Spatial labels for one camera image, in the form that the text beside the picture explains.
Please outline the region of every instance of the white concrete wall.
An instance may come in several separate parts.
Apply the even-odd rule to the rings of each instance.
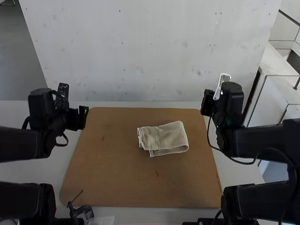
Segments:
[[[21,0],[48,87],[71,100],[200,101],[220,73],[248,97],[280,0]]]

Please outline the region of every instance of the wire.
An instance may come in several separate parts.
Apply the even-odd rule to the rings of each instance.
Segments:
[[[210,143],[209,130],[210,130],[210,120],[211,120],[212,115],[213,115],[213,113],[211,113],[211,116],[210,116],[210,119],[208,120],[208,125],[207,125],[207,142],[208,142],[208,145],[209,145],[211,148],[213,148],[213,149],[215,149],[215,150],[218,150],[218,151],[222,152],[220,149],[218,149],[218,148],[215,147],[215,146],[212,146],[211,143]],[[226,155],[226,154],[224,154],[224,155],[225,155],[227,158],[229,158],[231,161],[233,161],[233,162],[235,162],[235,163],[238,163],[238,164],[242,164],[242,165],[253,165],[253,164],[255,163],[255,161],[256,161],[257,156],[258,156],[258,154],[257,154],[257,156],[256,156],[256,157],[253,159],[253,161],[251,161],[251,162],[241,162],[241,161],[238,161],[238,160],[236,160],[236,159],[234,159],[234,158],[229,157],[229,156]]]
[[[213,113],[211,113],[210,119],[209,119],[209,121],[208,121],[208,126],[207,126],[207,141],[208,141],[208,145],[209,145],[211,148],[213,148],[213,149],[215,149],[215,150],[218,150],[218,151],[222,152],[220,149],[218,149],[218,148],[215,147],[215,146],[212,146],[211,143],[210,143],[210,139],[209,139],[209,129],[210,129],[210,121],[211,121],[212,115],[213,115]],[[285,158],[286,163],[289,164],[289,165],[293,168],[293,170],[294,170],[294,175],[295,175],[294,186],[293,186],[292,192],[291,192],[292,194],[291,194],[291,196],[287,199],[285,209],[283,210],[283,213],[282,213],[282,215],[281,215],[281,217],[279,218],[279,221],[278,221],[278,225],[282,225],[283,217],[285,216],[285,212],[286,212],[286,210],[287,210],[287,208],[288,208],[289,203],[292,202],[292,200],[293,200],[293,198],[294,198],[294,195],[296,194],[297,185],[298,185],[298,172],[297,172],[297,168],[296,168],[295,164],[291,161],[291,159],[290,159],[284,152],[280,151],[279,149],[273,148],[273,147],[267,147],[267,148],[263,149],[260,153],[258,153],[258,154],[256,155],[256,157],[253,159],[252,162],[247,162],[247,163],[246,163],[246,162],[241,162],[241,161],[235,160],[235,159],[233,159],[233,158],[227,156],[227,155],[224,154],[223,152],[222,152],[222,153],[223,153],[227,158],[229,158],[231,161],[233,161],[233,162],[235,162],[235,163],[239,163],[239,164],[242,164],[242,165],[252,165],[252,164],[255,163],[255,161],[256,161],[256,159],[257,159],[257,157],[258,157],[259,155],[261,155],[262,153],[264,153],[264,152],[266,152],[266,151],[268,151],[268,150],[274,151],[274,152],[278,153],[279,155],[283,156],[283,158]]]
[[[24,123],[22,125],[22,129],[26,129],[27,128],[29,120],[30,120],[30,116],[26,117],[26,119],[24,120]]]
[[[286,163],[289,164],[294,170],[295,182],[294,182],[294,186],[292,188],[291,196],[286,200],[285,209],[283,210],[282,215],[281,215],[281,217],[279,218],[279,221],[278,221],[278,225],[281,225],[283,217],[285,216],[285,212],[288,208],[288,205],[289,205],[290,202],[292,202],[292,200],[294,198],[294,195],[296,194],[297,185],[298,185],[298,171],[297,171],[297,167],[295,166],[295,164],[291,161],[291,159],[284,152],[280,151],[279,149],[273,148],[273,147],[265,148],[263,151],[266,151],[266,150],[272,150],[272,151],[275,151],[276,153],[279,153],[279,155],[281,155],[285,158]]]
[[[17,225],[18,223],[14,220],[14,218],[1,218],[0,222],[4,221],[4,220],[11,220],[14,222],[15,225]]]
[[[62,136],[64,137],[64,139],[66,140],[65,144],[60,144],[60,143],[56,143],[55,146],[57,147],[66,147],[69,144],[69,139],[68,137],[65,135],[65,133],[62,133]]]
[[[219,211],[216,213],[216,215],[215,215],[215,217],[214,217],[214,219],[212,220],[212,222],[211,222],[210,225],[213,225],[213,224],[215,223],[216,219],[221,215],[221,213],[222,213],[222,210],[219,210]]]

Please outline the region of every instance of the brown cork mat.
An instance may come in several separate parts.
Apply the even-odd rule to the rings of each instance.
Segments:
[[[138,127],[181,120],[185,153],[150,158]],[[65,176],[60,200],[75,205],[219,208],[222,189],[196,109],[92,108]]]

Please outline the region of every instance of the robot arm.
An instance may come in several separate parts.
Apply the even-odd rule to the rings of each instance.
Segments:
[[[34,90],[28,96],[30,116],[22,129],[0,127],[0,163],[35,158],[48,158],[55,146],[64,147],[68,138],[66,129],[77,131],[85,128],[89,108],[69,108],[69,85],[60,83],[58,91],[49,88]],[[63,136],[66,143],[57,143]]]
[[[66,129],[77,131],[85,128],[89,108],[70,108],[68,90],[68,84],[60,83],[58,91],[43,88],[30,93],[30,116],[22,129],[0,127],[0,163],[48,158],[55,146],[68,144],[64,134]],[[57,143],[58,136],[63,136],[66,143]],[[94,217],[90,206],[75,210],[69,202],[70,218],[55,218],[54,189],[50,184],[0,182],[0,199],[0,218],[17,218],[21,225],[83,225],[84,220],[77,218],[79,214]]]
[[[259,158],[288,164],[289,180],[226,187],[221,200],[225,224],[254,224],[266,219],[300,224],[300,119],[284,120],[281,125],[251,127],[242,125],[243,92],[240,85],[225,82],[220,98],[205,90],[201,114],[216,126],[217,144],[213,147],[228,158]]]

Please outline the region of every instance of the beige towel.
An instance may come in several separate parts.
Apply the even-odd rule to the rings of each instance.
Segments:
[[[139,127],[137,136],[139,147],[149,151],[150,157],[188,150],[188,138],[181,121],[159,127]]]

